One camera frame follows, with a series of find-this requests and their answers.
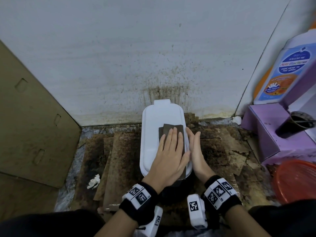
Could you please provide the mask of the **person's left hand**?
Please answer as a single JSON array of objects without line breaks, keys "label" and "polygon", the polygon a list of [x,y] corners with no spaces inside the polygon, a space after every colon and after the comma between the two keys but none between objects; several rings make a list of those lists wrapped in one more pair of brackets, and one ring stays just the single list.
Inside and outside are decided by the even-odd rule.
[{"label": "person's left hand", "polygon": [[[160,140],[165,140],[166,135],[163,134]],[[143,178],[142,182],[150,185],[158,194],[165,187],[171,186],[182,175],[183,171],[177,171],[180,159],[183,156],[183,136],[178,132],[177,148],[175,152],[169,150],[170,135],[168,132],[167,139],[164,143],[164,156],[161,159],[154,159],[151,169]]]}]

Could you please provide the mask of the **person's right hand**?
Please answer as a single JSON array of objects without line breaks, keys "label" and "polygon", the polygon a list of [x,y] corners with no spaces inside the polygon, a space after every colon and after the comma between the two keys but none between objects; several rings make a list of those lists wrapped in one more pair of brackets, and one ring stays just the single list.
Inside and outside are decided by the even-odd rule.
[{"label": "person's right hand", "polygon": [[199,156],[191,156],[193,171],[196,177],[205,184],[212,176],[216,175],[204,159],[202,150]]}]

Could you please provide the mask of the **dark brown sandpaper sheet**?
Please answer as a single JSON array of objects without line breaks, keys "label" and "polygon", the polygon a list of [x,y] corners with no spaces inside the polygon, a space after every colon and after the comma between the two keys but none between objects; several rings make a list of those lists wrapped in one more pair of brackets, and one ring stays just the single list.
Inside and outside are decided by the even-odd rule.
[{"label": "dark brown sandpaper sheet", "polygon": [[[184,132],[184,127],[182,124],[180,124],[180,125],[164,124],[163,127],[159,127],[159,139],[161,139],[162,135],[165,134],[166,135],[165,141],[166,141],[169,130],[173,129],[175,127],[177,128],[178,132],[182,133],[182,136],[183,136],[184,144],[183,144],[182,155],[184,155],[184,153],[187,151],[188,148],[187,148],[187,144],[186,144],[187,136],[186,136],[186,133]],[[176,182],[180,182],[180,181],[183,181],[184,179],[187,179],[188,176],[190,175],[191,171],[192,171],[192,167],[190,166],[190,163],[188,163],[186,168],[184,169],[182,175],[179,177],[179,179]]]}]

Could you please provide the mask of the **white plastic container with lid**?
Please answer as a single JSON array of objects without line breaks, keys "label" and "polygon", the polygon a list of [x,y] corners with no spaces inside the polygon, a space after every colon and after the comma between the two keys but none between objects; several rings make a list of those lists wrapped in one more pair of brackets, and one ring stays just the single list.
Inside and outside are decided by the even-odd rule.
[{"label": "white plastic container with lid", "polygon": [[146,176],[156,157],[159,146],[159,128],[164,124],[182,125],[184,138],[184,152],[189,150],[189,139],[185,131],[186,122],[182,107],[171,103],[169,99],[154,100],[146,107],[142,114],[140,170]]}]

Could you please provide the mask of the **person's left forearm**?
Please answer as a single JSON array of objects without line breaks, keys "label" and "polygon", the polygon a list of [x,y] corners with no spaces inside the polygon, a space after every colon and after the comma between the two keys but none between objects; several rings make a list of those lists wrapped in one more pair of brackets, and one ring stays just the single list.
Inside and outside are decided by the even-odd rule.
[{"label": "person's left forearm", "polygon": [[132,237],[138,223],[119,209],[94,237]]}]

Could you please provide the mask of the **person's right forearm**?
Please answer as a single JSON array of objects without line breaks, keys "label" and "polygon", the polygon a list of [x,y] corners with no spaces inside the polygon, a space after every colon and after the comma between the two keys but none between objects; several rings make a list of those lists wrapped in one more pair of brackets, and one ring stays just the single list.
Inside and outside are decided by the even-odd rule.
[{"label": "person's right forearm", "polygon": [[225,237],[271,237],[242,205],[231,207],[224,219],[230,227]]}]

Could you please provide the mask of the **small stained cardboard pieces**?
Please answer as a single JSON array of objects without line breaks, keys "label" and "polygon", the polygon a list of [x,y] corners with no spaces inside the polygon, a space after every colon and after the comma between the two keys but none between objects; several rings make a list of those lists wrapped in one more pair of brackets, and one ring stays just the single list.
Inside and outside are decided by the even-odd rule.
[{"label": "small stained cardboard pieces", "polygon": [[186,127],[192,129],[197,128],[199,126],[199,117],[195,116],[194,113],[185,113],[184,118]]}]

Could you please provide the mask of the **stained brown cardboard sheet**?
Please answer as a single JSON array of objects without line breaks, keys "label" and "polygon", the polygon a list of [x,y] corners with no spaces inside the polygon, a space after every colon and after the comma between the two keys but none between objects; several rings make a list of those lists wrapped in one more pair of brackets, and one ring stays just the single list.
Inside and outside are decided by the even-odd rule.
[{"label": "stained brown cardboard sheet", "polygon": [[101,166],[104,167],[102,175],[100,177],[100,183],[97,187],[97,191],[93,198],[94,201],[101,201],[104,200],[105,188],[109,174],[109,167],[111,162],[112,156],[112,149],[113,149],[113,140],[114,137],[105,137],[104,139],[104,151],[103,151],[103,158],[101,159]]},{"label": "stained brown cardboard sheet", "polygon": [[115,132],[106,182],[104,211],[117,211],[123,195],[142,180],[140,171],[141,132]]}]

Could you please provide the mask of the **black right wristband with markers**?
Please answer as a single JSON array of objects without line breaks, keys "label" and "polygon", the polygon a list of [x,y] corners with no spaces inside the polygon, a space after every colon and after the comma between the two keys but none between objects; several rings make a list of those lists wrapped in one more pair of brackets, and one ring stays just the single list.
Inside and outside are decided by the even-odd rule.
[{"label": "black right wristband with markers", "polygon": [[237,191],[219,175],[210,177],[204,184],[206,190],[201,195],[207,211],[216,211],[223,217],[232,207],[242,205]]}]

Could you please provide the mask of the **black wristband with markers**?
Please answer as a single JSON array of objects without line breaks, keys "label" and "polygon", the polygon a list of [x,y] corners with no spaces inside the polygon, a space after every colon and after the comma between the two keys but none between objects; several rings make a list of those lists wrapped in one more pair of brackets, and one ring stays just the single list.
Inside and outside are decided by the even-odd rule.
[{"label": "black wristband with markers", "polygon": [[158,193],[144,182],[135,184],[123,197],[119,209],[123,210],[139,226],[149,224],[155,216]]},{"label": "black wristband with markers", "polygon": [[223,217],[232,207],[242,205],[237,191],[219,175],[210,177],[204,184],[206,190],[201,195],[207,211],[216,211]]}]

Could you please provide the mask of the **purple cardboard box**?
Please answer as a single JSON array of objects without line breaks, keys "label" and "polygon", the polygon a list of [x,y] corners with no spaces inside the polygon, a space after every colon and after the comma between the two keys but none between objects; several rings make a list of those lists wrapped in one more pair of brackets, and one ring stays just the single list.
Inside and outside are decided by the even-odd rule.
[{"label": "purple cardboard box", "polygon": [[250,105],[243,116],[241,127],[258,135],[259,161],[265,167],[291,159],[316,163],[316,143],[306,132],[287,139],[275,134],[289,116],[279,103]]}]

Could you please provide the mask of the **crumpled white tissue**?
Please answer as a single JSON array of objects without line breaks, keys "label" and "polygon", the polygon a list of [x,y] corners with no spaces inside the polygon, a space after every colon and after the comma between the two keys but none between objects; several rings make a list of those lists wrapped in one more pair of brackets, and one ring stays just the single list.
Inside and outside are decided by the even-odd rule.
[{"label": "crumpled white tissue", "polygon": [[95,175],[95,177],[93,179],[91,179],[87,185],[87,189],[95,189],[98,187],[98,185],[100,184],[100,175],[97,174]]}]

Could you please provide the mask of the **red plastic basket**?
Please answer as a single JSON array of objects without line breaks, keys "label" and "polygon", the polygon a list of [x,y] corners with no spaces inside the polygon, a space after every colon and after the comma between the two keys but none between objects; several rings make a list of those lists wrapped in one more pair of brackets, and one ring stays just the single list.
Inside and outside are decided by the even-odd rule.
[{"label": "red plastic basket", "polygon": [[283,162],[274,173],[272,187],[281,204],[316,200],[316,164],[298,159]]}]

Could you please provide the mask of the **large brown cardboard box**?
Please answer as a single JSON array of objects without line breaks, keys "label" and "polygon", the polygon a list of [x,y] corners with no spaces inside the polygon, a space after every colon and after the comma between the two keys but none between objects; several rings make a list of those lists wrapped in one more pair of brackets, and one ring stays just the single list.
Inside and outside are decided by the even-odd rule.
[{"label": "large brown cardboard box", "polygon": [[0,40],[0,221],[54,210],[81,128]]}]

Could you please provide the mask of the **person's black trousers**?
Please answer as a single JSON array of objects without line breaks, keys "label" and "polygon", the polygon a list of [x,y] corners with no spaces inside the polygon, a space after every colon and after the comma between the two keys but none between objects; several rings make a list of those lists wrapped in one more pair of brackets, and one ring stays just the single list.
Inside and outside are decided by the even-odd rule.
[{"label": "person's black trousers", "polygon": [[[272,237],[316,237],[316,199],[255,206],[248,213]],[[85,209],[30,214],[0,222],[0,237],[94,237],[104,225],[102,217]]]}]

